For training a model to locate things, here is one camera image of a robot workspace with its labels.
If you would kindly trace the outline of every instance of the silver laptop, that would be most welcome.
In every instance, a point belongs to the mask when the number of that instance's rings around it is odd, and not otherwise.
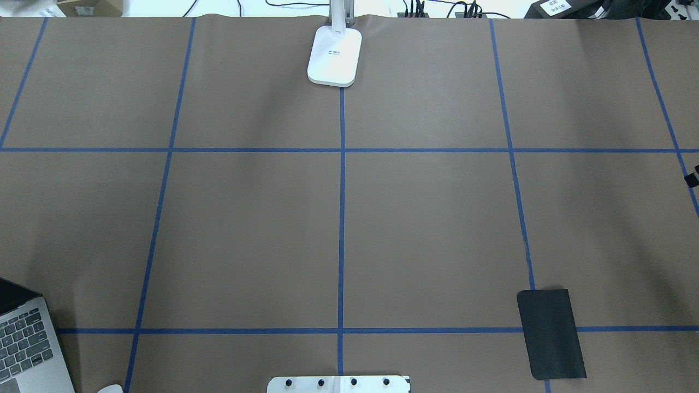
[[[0,393],[75,393],[41,294],[0,278]]]

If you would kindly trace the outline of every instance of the vertical blue line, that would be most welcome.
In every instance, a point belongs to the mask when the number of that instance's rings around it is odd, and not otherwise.
[[[529,252],[529,237],[526,233],[526,222],[524,221],[524,209],[522,208],[522,197],[519,192],[519,178],[517,177],[517,163],[514,161],[514,148],[512,146],[512,135],[510,133],[510,119],[507,116],[507,104],[505,102],[505,89],[503,88],[503,75],[500,72],[500,58],[498,56],[498,44],[495,38],[495,26],[493,20],[490,22],[490,37],[493,41],[493,55],[495,57],[495,72],[498,76],[498,88],[500,90],[500,105],[503,109],[503,121],[505,122],[505,135],[507,136],[507,148],[510,151],[510,168],[512,169],[512,180],[514,181],[514,195],[517,198],[517,211],[519,213],[519,228],[524,240],[524,251],[526,254],[526,264],[529,270],[529,289],[535,290],[534,269],[531,266],[531,253]]]
[[[155,221],[153,224],[153,233],[150,238],[150,249],[148,250],[148,260],[145,265],[145,274],[143,276],[143,286],[140,292],[140,301],[138,303],[138,314],[136,316],[136,331],[134,339],[131,343],[131,354],[129,355],[129,368],[127,369],[127,377],[124,381],[124,393],[129,393],[131,389],[131,379],[134,375],[134,364],[136,363],[136,351],[138,349],[138,339],[140,337],[140,327],[143,322],[143,310],[145,308],[145,299],[148,293],[148,281],[150,280],[150,272],[153,266],[153,257],[155,255],[155,244],[160,228],[160,217],[163,211],[163,201],[165,199],[165,191],[168,184],[168,176],[170,174],[170,163],[172,161],[173,148],[175,145],[175,135],[177,133],[177,124],[180,117],[180,106],[182,105],[182,95],[185,93],[185,81],[187,79],[187,68],[189,67],[189,54],[192,51],[192,41],[194,39],[194,28],[196,26],[196,18],[192,18],[192,24],[189,28],[189,39],[187,40],[187,51],[185,53],[185,64],[182,67],[182,77],[180,78],[180,90],[178,92],[177,104],[175,106],[175,115],[173,117],[173,127],[170,133],[170,144],[168,155],[165,159],[165,169],[163,171],[163,179],[160,184],[160,195],[158,196],[158,206],[155,211]]]
[[[344,374],[345,328],[345,88],[340,88],[340,239],[338,242],[338,375]]]
[[[646,46],[646,38],[643,35],[643,28],[641,27],[641,19],[636,18],[636,27],[638,28],[638,37],[641,40],[641,46],[643,47],[643,55],[646,58],[646,65],[648,66],[648,73],[651,76],[651,81],[653,82],[653,88],[656,90],[656,95],[658,96],[658,102],[660,103],[660,108],[663,111],[663,116],[665,117],[665,123],[668,125],[668,131],[670,132],[670,138],[672,139],[672,145],[675,147],[675,153],[677,154],[677,160],[679,161],[679,166],[682,169],[682,175],[687,176],[687,170],[684,167],[684,159],[682,158],[682,152],[679,151],[679,143],[675,137],[675,131],[672,128],[672,123],[670,122],[670,116],[668,115],[668,110],[665,107],[665,100],[663,100],[663,95],[660,93],[660,87],[658,86],[658,81],[655,77],[655,72],[653,71],[653,65],[651,64],[651,57],[648,54],[648,47]],[[694,205],[694,211],[699,217],[699,203],[697,203],[696,195],[691,188],[687,189],[689,191],[689,197],[692,199],[692,204]]]
[[[22,90],[24,90],[24,84],[27,82],[27,77],[29,76],[29,71],[31,70],[31,65],[34,63],[34,58],[36,57],[36,52],[39,50],[39,44],[41,44],[41,38],[46,30],[46,24],[48,23],[48,18],[45,17],[43,23],[41,24],[41,29],[39,29],[39,35],[36,37],[36,42],[34,43],[34,49],[31,50],[31,55],[29,56],[29,61],[27,62],[27,67],[24,69],[24,75],[22,75],[22,80],[20,81],[20,86],[17,88],[17,94],[15,94],[15,100],[12,102],[12,107],[10,107],[10,112],[7,115],[7,120],[5,121],[5,127],[2,130],[2,136],[0,136],[0,148],[5,143],[5,138],[7,137],[8,131],[10,131],[10,124],[12,123],[12,118],[15,117],[15,110],[17,110],[17,104],[20,102],[20,96],[22,96]]]

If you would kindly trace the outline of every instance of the computer mouse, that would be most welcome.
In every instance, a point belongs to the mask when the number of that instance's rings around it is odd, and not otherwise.
[[[124,393],[122,387],[119,385],[110,385],[103,389],[100,389],[97,393]]]

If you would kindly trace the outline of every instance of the laptop screen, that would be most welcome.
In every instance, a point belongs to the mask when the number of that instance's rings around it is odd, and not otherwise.
[[[41,294],[0,278],[0,315],[39,297]]]

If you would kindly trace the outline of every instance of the white mounting plate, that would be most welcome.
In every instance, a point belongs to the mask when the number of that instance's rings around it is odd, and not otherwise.
[[[354,83],[359,63],[361,33],[346,29],[345,35],[322,26],[315,32],[308,60],[308,79],[319,85],[348,87]]]
[[[313,376],[276,377],[267,384],[267,393],[410,393],[407,376]]]

